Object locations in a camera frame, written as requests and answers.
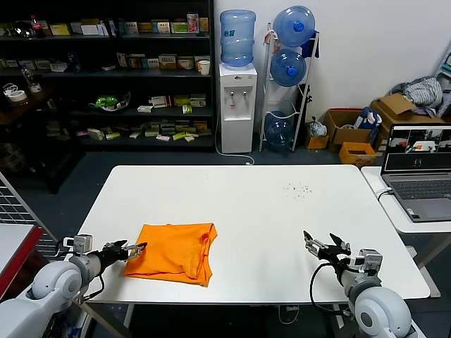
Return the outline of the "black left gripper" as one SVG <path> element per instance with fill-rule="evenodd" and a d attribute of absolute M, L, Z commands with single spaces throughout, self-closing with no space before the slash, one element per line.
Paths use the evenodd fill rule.
<path fill-rule="evenodd" d="M 110 266 L 117 261 L 126 261 L 127 255 L 128 259 L 137 258 L 147 246 L 146 242 L 142 242 L 125 247 L 127 243 L 126 239 L 106 243 L 103 249 L 95 251 L 94 255 L 98 257 L 101 266 Z"/>

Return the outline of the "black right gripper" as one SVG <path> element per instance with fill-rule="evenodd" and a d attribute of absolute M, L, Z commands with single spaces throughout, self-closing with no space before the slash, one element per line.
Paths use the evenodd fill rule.
<path fill-rule="evenodd" d="M 305 248 L 308 252 L 318 252 L 317 257 L 321 261 L 328 261 L 334 268 L 346 270 L 350 263 L 350 244 L 344 242 L 339 236 L 330 233 L 330 238 L 335 245 L 322 244 L 318 246 L 316 240 L 306 231 L 303 231 Z"/>

